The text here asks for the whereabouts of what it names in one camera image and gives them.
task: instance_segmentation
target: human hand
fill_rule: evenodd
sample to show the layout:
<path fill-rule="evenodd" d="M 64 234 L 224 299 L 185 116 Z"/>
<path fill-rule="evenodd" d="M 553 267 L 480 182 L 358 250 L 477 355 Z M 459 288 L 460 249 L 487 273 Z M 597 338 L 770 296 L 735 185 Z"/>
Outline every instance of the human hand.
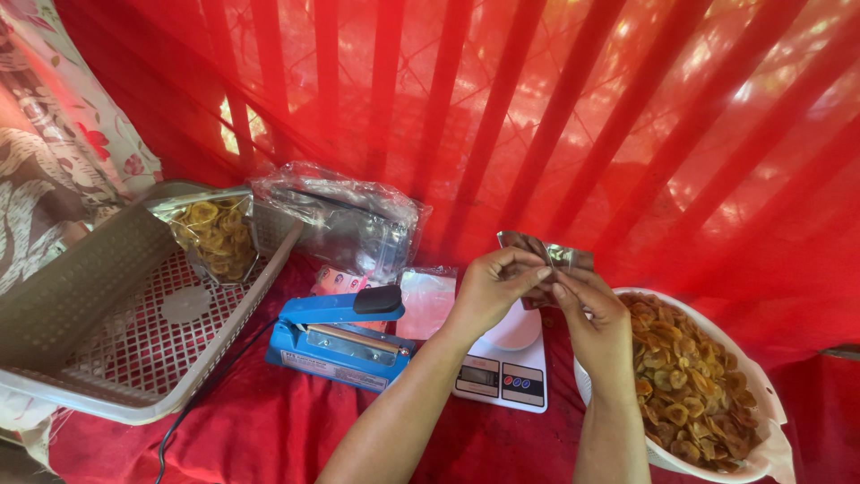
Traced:
<path fill-rule="evenodd" d="M 514 268 L 518 275 L 507 276 Z M 471 347 L 499 324 L 516 300 L 550 274 L 552 269 L 540 257 L 516 247 L 475 259 L 466 270 L 460 293 L 440 331 L 453 334 Z"/>
<path fill-rule="evenodd" d="M 636 402 L 633 376 L 633 332 L 630 311 L 594 272 L 556 272 L 552 293 L 568 320 L 576 359 L 588 372 L 593 395 L 607 401 Z M 589 320 L 580 301 L 592 310 Z"/>

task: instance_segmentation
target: white plastic basket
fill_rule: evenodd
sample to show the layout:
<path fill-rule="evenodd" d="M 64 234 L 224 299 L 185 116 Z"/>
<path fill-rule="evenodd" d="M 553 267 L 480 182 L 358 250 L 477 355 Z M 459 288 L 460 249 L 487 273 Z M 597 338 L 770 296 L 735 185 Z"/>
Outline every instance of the white plastic basket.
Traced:
<path fill-rule="evenodd" d="M 203 282 L 143 203 L 209 189 L 157 184 L 0 298 L 0 386 L 131 425 L 180 409 L 269 290 L 303 226 L 255 203 L 261 257 L 248 281 Z M 167 321 L 167 298 L 200 285 L 208 311 Z"/>
<path fill-rule="evenodd" d="M 712 323 L 708 318 L 705 318 L 698 311 L 687 306 L 683 302 L 650 289 L 617 288 L 612 291 L 615 292 L 615 294 L 641 292 L 644 294 L 655 295 L 662 301 L 673 304 L 674 306 L 684 310 L 684 312 L 687 313 L 688 316 L 692 317 L 696 321 L 696 324 L 708 333 L 714 341 L 724 345 L 726 350 L 731 351 L 738 357 L 738 369 L 746 374 L 747 389 L 749 389 L 750 393 L 752 393 L 752 396 L 755 397 L 759 404 L 757 407 L 752 409 L 753 417 L 755 417 L 759 422 L 764 419 L 772 419 L 780 425 L 785 424 L 788 421 L 785 418 L 783 405 L 779 402 L 779 398 L 777 398 L 777 393 L 774 391 L 771 381 L 768 380 L 767 375 L 765 375 L 765 372 L 761 369 L 759 364 L 746 357 L 740 347 L 738 347 L 738 345 L 735 344 L 725 332 Z M 585 404 L 588 405 L 588 402 L 591 401 L 591 378 L 582 368 L 580 362 L 576 360 L 575 355 L 574 377 L 576 378 L 576 387 L 580 390 L 580 396 Z M 766 436 L 760 434 L 759 436 L 764 440 L 767 439 Z M 681 474 L 695 475 L 696 477 L 707 481 L 726 482 L 730 484 L 753 482 L 767 475 L 769 470 L 767 467 L 751 468 L 744 466 L 733 473 L 714 472 L 696 467 L 678 459 L 676 456 L 673 456 L 668 451 L 661 448 L 650 438 L 642 436 L 642 439 L 645 440 L 645 444 L 648 446 L 648 462 L 659 468 L 679 472 Z"/>

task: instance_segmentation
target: blue heat sealer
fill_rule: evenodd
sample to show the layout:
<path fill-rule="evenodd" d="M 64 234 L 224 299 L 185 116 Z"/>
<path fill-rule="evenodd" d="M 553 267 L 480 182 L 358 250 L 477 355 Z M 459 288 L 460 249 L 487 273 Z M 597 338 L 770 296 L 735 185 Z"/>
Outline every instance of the blue heat sealer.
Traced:
<path fill-rule="evenodd" d="M 281 309 L 266 361 L 381 393 L 415 353 L 415 341 L 349 323 L 397 320 L 400 288 L 290 299 Z"/>

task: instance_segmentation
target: black cable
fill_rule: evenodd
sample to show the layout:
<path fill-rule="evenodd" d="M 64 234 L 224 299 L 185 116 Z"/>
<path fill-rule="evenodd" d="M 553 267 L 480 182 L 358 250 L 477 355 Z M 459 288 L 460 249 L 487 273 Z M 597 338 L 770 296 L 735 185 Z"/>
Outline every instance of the black cable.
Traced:
<path fill-rule="evenodd" d="M 217 383 L 218 380 L 220 380 L 221 377 L 224 376 L 225 373 L 227 373 L 227 370 L 230 369 L 231 366 L 233 366 L 233 363 L 235 363 L 236 360 L 239 359 L 239 357 L 245 352 L 245 350 L 247 350 L 252 344 L 254 344 L 254 342 L 260 336 L 262 336 L 262 334 L 264 332 L 266 332 L 266 330 L 269 327 L 271 327 L 276 322 L 278 322 L 278 318 L 275 318 L 274 320 L 269 321 L 265 326 L 263 326 L 263 328 L 260 331 L 258 331 L 258 333 L 256 333 L 256 335 L 254 335 L 254 337 L 245 346 L 243 346 L 241 350 L 239 350 L 239 352 L 233 357 L 233 359 L 231 359 L 221 369 L 221 371 L 218 372 L 217 375 L 213 376 L 212 378 L 210 378 L 206 381 L 206 383 L 203 385 L 203 387 L 193 397 L 191 397 L 191 400 L 189 400 L 188 404 L 185 405 L 185 408 L 182 409 L 182 413 L 179 414 L 179 417 L 176 418 L 176 422 L 174 422 L 170 426 L 170 428 L 167 430 L 167 433 L 164 434 L 164 438 L 162 439 L 161 445 L 158 446 L 158 462 L 161 465 L 161 469 L 158 471 L 158 477 L 156 478 L 155 484 L 159 484 L 161 482 L 161 479 L 164 477 L 164 469 L 165 469 L 164 450 L 165 450 L 165 446 L 167 445 L 167 440 L 170 438 L 170 435 L 176 430 L 177 427 L 179 427 L 179 424 L 181 424 L 182 421 L 188 416 L 188 413 L 191 412 L 191 410 L 194 408 L 194 405 L 196 405 L 200 399 L 202 399 L 204 396 L 206 396 L 206 392 L 208 392 L 212 387 L 215 386 L 215 383 Z"/>

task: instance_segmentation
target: red mesh curtain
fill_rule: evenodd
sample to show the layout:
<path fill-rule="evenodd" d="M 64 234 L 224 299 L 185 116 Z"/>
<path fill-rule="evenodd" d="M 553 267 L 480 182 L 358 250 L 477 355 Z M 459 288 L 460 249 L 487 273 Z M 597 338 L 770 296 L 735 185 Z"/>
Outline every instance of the red mesh curtain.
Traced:
<path fill-rule="evenodd" d="M 845 0 L 56 0 L 164 172 L 314 159 L 592 250 L 762 363 L 857 339 L 860 10 Z"/>

